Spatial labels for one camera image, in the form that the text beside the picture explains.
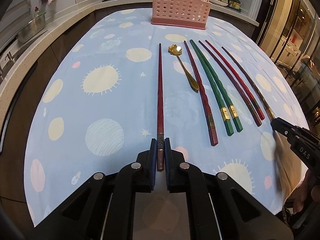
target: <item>pink plastic basket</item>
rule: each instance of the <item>pink plastic basket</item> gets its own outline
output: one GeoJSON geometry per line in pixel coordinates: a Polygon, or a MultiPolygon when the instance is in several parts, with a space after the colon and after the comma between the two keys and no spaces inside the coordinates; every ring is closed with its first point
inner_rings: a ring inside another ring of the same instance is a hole
{"type": "Polygon", "coordinates": [[[209,0],[152,0],[151,23],[205,30],[210,7],[209,0]]]}

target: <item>white star print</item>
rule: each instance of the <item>white star print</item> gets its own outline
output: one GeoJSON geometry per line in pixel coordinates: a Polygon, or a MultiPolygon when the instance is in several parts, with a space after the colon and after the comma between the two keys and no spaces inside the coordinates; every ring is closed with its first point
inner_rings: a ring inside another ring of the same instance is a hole
{"type": "Polygon", "coordinates": [[[141,132],[142,136],[144,135],[144,137],[146,137],[147,135],[151,135],[151,133],[149,133],[149,130],[144,130],[141,132]]]}

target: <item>green chopstick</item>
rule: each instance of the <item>green chopstick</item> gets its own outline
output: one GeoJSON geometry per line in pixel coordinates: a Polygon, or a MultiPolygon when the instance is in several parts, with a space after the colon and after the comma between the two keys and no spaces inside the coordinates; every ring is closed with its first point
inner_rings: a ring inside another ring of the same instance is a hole
{"type": "Polygon", "coordinates": [[[195,50],[200,62],[201,62],[201,65],[205,71],[205,74],[207,75],[208,79],[209,79],[209,83],[211,85],[211,88],[212,88],[212,91],[214,93],[214,96],[217,100],[217,103],[218,103],[218,106],[220,108],[220,112],[221,112],[221,115],[222,115],[222,119],[223,119],[223,123],[224,123],[224,126],[226,127],[226,131],[227,131],[227,135],[231,136],[234,134],[234,131],[233,131],[233,128],[232,128],[232,124],[231,124],[231,121],[230,121],[230,117],[229,117],[229,114],[228,114],[228,111],[227,111],[227,108],[221,98],[221,95],[220,95],[220,92],[216,86],[216,83],[214,82],[213,78],[212,78],[212,75],[210,74],[210,71],[209,71],[209,68],[207,67],[205,61],[204,61],[204,56],[203,54],[199,51],[199,48],[196,46],[196,44],[194,43],[193,40],[190,40],[190,43],[193,47],[193,49],[195,50]]]}
{"type": "Polygon", "coordinates": [[[226,104],[227,104],[227,106],[229,108],[229,111],[231,113],[232,120],[233,120],[233,122],[235,124],[236,130],[238,132],[241,132],[243,130],[243,127],[242,127],[242,124],[240,122],[240,119],[239,119],[239,116],[237,114],[237,111],[236,111],[236,109],[235,109],[230,97],[228,96],[227,91],[225,90],[225,88],[223,87],[221,81],[219,80],[218,75],[213,70],[213,68],[210,65],[209,61],[205,58],[205,56],[203,55],[201,50],[198,48],[198,46],[195,44],[195,42],[193,40],[190,40],[190,43],[193,46],[193,48],[195,49],[195,51],[196,52],[198,51],[199,55],[202,57],[205,65],[206,65],[206,67],[208,68],[209,72],[211,73],[211,74],[208,75],[207,72],[206,72],[206,75],[207,75],[208,79],[209,79],[209,76],[212,76],[214,78],[215,82],[217,83],[217,86],[218,86],[218,88],[219,88],[219,90],[220,90],[220,92],[222,94],[222,97],[224,98],[224,101],[226,102],[226,104]]]}

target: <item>metal strainer basket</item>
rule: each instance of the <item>metal strainer basket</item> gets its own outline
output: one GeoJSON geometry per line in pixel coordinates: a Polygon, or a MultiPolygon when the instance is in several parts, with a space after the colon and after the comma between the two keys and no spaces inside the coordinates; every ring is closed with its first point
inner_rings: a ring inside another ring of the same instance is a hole
{"type": "Polygon", "coordinates": [[[44,14],[45,12],[21,28],[21,30],[18,32],[18,40],[20,42],[26,43],[45,27],[44,14]]]}

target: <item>pink circle print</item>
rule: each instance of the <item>pink circle print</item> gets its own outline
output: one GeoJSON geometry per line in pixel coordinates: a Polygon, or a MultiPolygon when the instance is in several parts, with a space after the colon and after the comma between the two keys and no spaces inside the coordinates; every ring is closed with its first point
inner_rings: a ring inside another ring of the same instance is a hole
{"type": "Polygon", "coordinates": [[[266,178],[264,179],[264,187],[266,189],[270,189],[272,186],[272,178],[270,176],[266,176],[266,178]]]}
{"type": "Polygon", "coordinates": [[[36,192],[41,192],[44,188],[45,174],[42,164],[38,159],[32,161],[30,170],[31,184],[36,192]]]}
{"type": "Polygon", "coordinates": [[[77,61],[76,63],[73,63],[72,68],[78,68],[80,64],[80,61],[77,61]]]}
{"type": "Polygon", "coordinates": [[[185,161],[189,160],[189,154],[188,154],[188,151],[185,148],[183,148],[181,146],[178,146],[174,150],[177,151],[177,152],[181,152],[183,154],[183,157],[184,157],[185,161]]]}

